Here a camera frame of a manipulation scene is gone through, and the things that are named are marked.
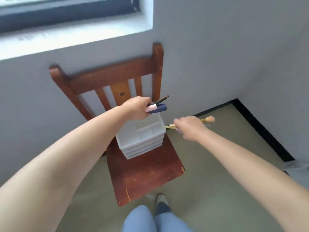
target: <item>hand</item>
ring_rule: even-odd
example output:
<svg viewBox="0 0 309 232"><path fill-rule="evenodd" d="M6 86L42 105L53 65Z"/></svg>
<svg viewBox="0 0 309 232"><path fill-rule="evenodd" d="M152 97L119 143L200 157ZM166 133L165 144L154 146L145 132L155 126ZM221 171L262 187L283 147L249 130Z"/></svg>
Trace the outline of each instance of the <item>hand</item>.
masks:
<svg viewBox="0 0 309 232"><path fill-rule="evenodd" d="M145 112L148 104L151 104L150 97L137 96L135 98L130 98L121 106L128 112L128 118L130 120L143 120L150 116L148 112Z"/></svg>
<svg viewBox="0 0 309 232"><path fill-rule="evenodd" d="M183 132L183 138L189 141L198 141L198 138L207 130L202 121L195 116L175 119L174 124Z"/></svg>

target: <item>person's left hand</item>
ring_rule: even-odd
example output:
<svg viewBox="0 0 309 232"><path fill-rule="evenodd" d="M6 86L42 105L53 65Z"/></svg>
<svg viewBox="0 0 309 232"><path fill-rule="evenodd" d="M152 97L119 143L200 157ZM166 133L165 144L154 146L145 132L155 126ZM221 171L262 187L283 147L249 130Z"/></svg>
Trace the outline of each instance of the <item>person's left hand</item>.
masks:
<svg viewBox="0 0 309 232"><path fill-rule="evenodd" d="M150 97L137 96L135 98L130 98L121 106L128 112L128 118L130 120L143 120L150 116L148 112L145 112L148 104L151 104Z"/></svg>

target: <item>stacked white tray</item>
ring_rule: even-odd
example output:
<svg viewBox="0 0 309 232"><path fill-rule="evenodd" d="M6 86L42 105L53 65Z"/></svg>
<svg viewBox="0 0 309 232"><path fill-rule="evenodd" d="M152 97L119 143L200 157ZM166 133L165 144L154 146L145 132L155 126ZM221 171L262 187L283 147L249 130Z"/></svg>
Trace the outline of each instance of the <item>stacked white tray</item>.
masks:
<svg viewBox="0 0 309 232"><path fill-rule="evenodd" d="M142 121L129 121L116 134L118 146L127 159L151 151L162 145L164 126L160 113Z"/></svg>

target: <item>wooden chair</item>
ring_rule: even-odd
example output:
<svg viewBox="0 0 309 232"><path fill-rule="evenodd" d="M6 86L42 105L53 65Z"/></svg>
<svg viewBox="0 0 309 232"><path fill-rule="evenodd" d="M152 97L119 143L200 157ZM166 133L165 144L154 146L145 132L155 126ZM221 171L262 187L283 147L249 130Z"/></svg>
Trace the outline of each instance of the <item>wooden chair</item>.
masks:
<svg viewBox="0 0 309 232"><path fill-rule="evenodd" d="M152 74L152 101L160 98L163 66L163 47L153 44L151 57L140 57L105 66L68 78L59 66L49 69L53 81L70 99L80 113L90 120L93 117L77 95L95 90L105 110L111 109L103 87L110 86L116 104L131 98L129 79L134 79L136 94L142 96L141 77ZM119 206L137 199L155 188L184 174L184 167L167 135L161 147L127 160L114 138L107 148L107 164Z"/></svg>

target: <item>pant leg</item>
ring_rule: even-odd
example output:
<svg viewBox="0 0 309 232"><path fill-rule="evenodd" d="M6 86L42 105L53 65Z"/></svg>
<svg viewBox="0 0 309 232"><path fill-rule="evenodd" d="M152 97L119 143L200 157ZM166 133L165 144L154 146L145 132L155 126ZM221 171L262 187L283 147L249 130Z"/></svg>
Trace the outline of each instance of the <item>pant leg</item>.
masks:
<svg viewBox="0 0 309 232"><path fill-rule="evenodd" d="M158 232L193 232L187 224L176 217L168 205L163 202L158 203L154 220Z"/></svg>
<svg viewBox="0 0 309 232"><path fill-rule="evenodd" d="M157 232L149 209L144 205L133 209L123 223L122 232Z"/></svg>

